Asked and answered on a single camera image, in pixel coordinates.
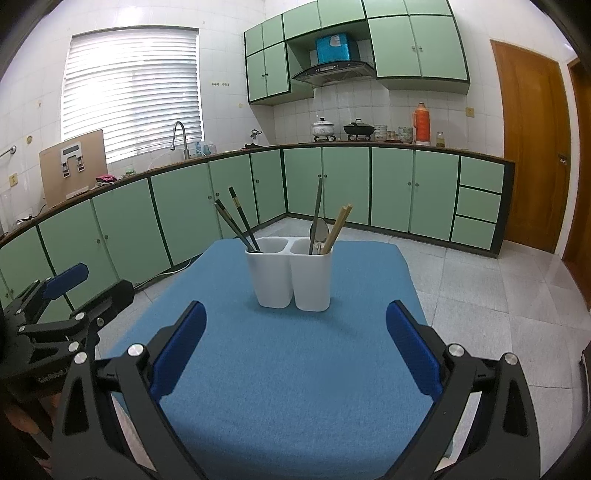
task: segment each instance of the blue gripper pad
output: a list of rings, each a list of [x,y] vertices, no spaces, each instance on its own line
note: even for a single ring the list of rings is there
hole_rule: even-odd
[[[396,303],[386,310],[386,327],[418,389],[437,401],[443,392],[439,362]]]
[[[67,293],[74,287],[80,285],[87,278],[88,267],[84,265],[84,263],[74,265],[47,282],[45,290],[43,291],[43,298],[57,300],[64,293]]]
[[[150,395],[156,403],[172,393],[207,323],[205,307],[194,302],[152,365]]]

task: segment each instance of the tiled floor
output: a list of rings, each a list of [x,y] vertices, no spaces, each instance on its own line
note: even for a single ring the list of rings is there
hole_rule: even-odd
[[[284,219],[263,236],[307,236],[310,222]],[[591,342],[591,316],[559,257],[505,242],[498,260],[435,245],[344,229],[343,240],[389,242],[407,261],[425,316],[447,343],[472,355],[515,352],[530,385],[540,431],[542,472],[568,445],[583,419],[578,360]],[[134,304],[103,329],[105,352],[170,284],[172,277],[136,295]],[[472,394],[454,438],[457,458],[476,413]]]

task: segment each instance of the wooden countertop edge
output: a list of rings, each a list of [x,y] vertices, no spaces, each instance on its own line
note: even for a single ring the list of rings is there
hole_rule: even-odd
[[[450,153],[453,155],[466,155],[474,158],[480,158],[486,161],[493,161],[495,163],[510,163],[514,164],[515,162],[512,160],[507,160],[506,158],[499,158],[494,157],[492,155],[486,155],[477,152],[471,152],[468,150],[458,150],[455,148],[438,148],[438,147],[425,147],[423,145],[409,145],[409,144],[396,144],[396,143],[387,143],[387,142],[350,142],[350,141],[336,141],[336,142],[314,142],[314,143],[299,143],[299,144],[283,144],[283,145],[269,145],[267,147],[260,147],[260,148],[243,148],[242,150],[232,150],[216,155],[208,155],[207,157],[200,157],[194,158],[191,160],[183,160],[180,162],[176,162],[170,165],[166,165],[164,167],[153,168],[152,170],[147,170],[142,173],[138,173],[135,175],[131,175],[129,177],[125,177],[121,180],[118,180],[113,185],[106,185],[103,187],[98,187],[88,192],[81,193],[75,197],[72,197],[65,202],[52,207],[49,210],[45,210],[37,215],[35,218],[21,223],[19,227],[14,229],[8,235],[6,235],[2,240],[0,240],[0,248],[6,245],[8,242],[13,240],[14,238],[18,237],[22,233],[26,232],[27,230],[35,227],[43,220],[56,215],[69,207],[73,207],[74,205],[78,205],[88,199],[94,198],[102,193],[109,192],[110,190],[114,190],[118,187],[122,187],[127,185],[128,183],[133,183],[138,180],[147,179],[149,177],[153,177],[155,175],[159,175],[161,173],[166,173],[169,171],[177,170],[179,168],[184,167],[191,167],[193,165],[201,165],[202,163],[207,163],[213,160],[221,160],[223,158],[228,157],[236,157],[238,155],[246,155],[249,153],[257,153],[257,152],[264,152],[269,150],[277,150],[279,148],[309,148],[309,147],[384,147],[384,148],[402,148],[404,150],[423,150],[423,151],[432,151],[432,152],[440,152],[440,153]]]

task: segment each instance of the orange thermos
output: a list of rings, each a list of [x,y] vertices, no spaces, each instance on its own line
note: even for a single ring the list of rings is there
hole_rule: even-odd
[[[429,110],[424,103],[419,103],[417,109],[413,112],[413,125],[417,130],[417,145],[431,145],[431,121],[429,120]]]

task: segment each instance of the window blind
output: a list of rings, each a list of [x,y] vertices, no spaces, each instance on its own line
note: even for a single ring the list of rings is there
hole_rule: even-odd
[[[195,30],[180,28],[72,38],[62,140],[103,129],[108,163],[170,146],[176,120],[183,122],[188,141],[201,141],[197,42]]]

